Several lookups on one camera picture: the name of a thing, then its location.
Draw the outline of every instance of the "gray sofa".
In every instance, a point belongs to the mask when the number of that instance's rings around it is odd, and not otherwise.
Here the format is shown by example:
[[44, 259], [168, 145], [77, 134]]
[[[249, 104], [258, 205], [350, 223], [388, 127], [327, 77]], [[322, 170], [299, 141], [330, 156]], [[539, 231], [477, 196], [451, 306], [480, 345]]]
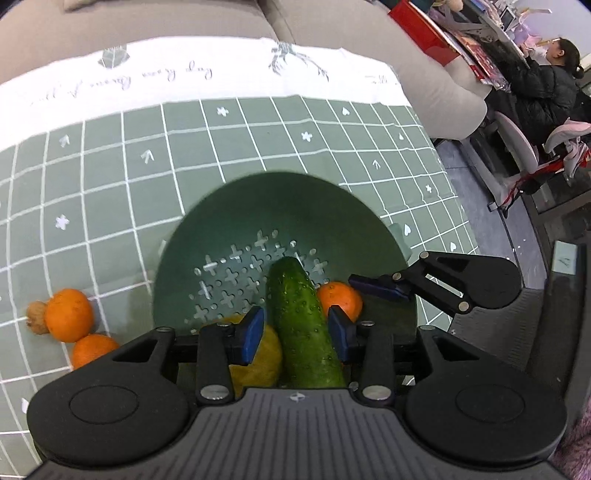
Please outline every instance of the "gray sofa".
[[481, 96], [423, 54], [381, 4], [364, 0], [107, 0], [75, 11], [64, 0], [22, 0], [0, 18], [0, 83], [52, 61], [175, 35], [269, 37], [384, 61], [432, 138], [466, 138], [486, 115]]

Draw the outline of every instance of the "metal bolt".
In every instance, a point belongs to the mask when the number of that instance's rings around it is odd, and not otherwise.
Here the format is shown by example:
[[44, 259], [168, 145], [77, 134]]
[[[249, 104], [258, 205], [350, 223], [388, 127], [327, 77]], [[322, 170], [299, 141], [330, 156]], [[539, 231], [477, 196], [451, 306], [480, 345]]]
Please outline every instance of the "metal bolt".
[[363, 389], [363, 396], [370, 400], [382, 401], [387, 400], [392, 395], [392, 390], [383, 385], [370, 385]]
[[223, 385], [207, 385], [201, 389], [201, 396], [208, 400], [223, 400], [230, 391]]

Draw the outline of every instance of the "green grid tablecloth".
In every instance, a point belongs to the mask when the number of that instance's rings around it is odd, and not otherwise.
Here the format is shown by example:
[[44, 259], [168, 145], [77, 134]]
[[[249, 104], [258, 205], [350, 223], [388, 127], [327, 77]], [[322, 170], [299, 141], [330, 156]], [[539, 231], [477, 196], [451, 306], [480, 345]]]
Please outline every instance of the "green grid tablecloth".
[[[26, 402], [70, 369], [69, 346], [27, 332], [27, 304], [79, 288], [99, 331], [120, 342], [144, 333], [160, 254], [183, 215], [224, 182], [273, 170], [350, 191], [409, 262], [423, 250], [478, 252], [405, 106], [301, 96], [165, 103], [29, 138], [0, 152], [0, 477], [38, 462]], [[450, 319], [421, 301], [418, 322], [447, 329]]]

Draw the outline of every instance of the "pink chair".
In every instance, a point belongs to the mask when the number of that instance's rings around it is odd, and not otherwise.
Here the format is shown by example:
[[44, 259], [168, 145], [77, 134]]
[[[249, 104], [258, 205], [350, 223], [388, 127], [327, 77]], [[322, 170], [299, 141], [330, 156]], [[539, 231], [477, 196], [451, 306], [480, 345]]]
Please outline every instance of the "pink chair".
[[[519, 174], [508, 179], [497, 179], [488, 170], [487, 166], [470, 144], [469, 139], [461, 142], [464, 153], [471, 160], [476, 171], [495, 199], [489, 205], [491, 211], [497, 208], [508, 208], [515, 196], [519, 194], [519, 184], [525, 179], [536, 175], [536, 173], [548, 171], [551, 163], [562, 160], [563, 165], [554, 165], [553, 167], [560, 167], [556, 170], [556, 173], [564, 169], [567, 178], [571, 179], [578, 166], [582, 162], [586, 162], [589, 158], [589, 147], [580, 140], [582, 136], [591, 134], [591, 124], [585, 122], [573, 122], [568, 119], [564, 125], [556, 128], [544, 144], [544, 150], [550, 156], [550, 161], [542, 165], [540, 165], [540, 155], [537, 148], [533, 147], [521, 130], [507, 116], [500, 112], [495, 112], [493, 124], [486, 128], [487, 134], [495, 131], [499, 132], [507, 150], [513, 156], [520, 170]], [[566, 155], [562, 153], [562, 158], [561, 153], [557, 151], [561, 145], [566, 149]]]

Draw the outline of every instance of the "green colander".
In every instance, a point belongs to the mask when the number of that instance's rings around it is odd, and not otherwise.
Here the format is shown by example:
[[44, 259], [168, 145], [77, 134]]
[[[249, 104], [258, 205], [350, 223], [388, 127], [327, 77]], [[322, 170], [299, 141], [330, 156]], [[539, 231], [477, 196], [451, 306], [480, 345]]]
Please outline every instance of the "green colander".
[[[187, 335], [264, 307], [267, 272], [284, 256], [297, 257], [316, 286], [407, 266], [388, 228], [342, 188], [297, 173], [244, 177], [205, 197], [172, 235], [156, 277], [155, 325]], [[362, 318], [412, 334], [416, 308], [364, 297]]]

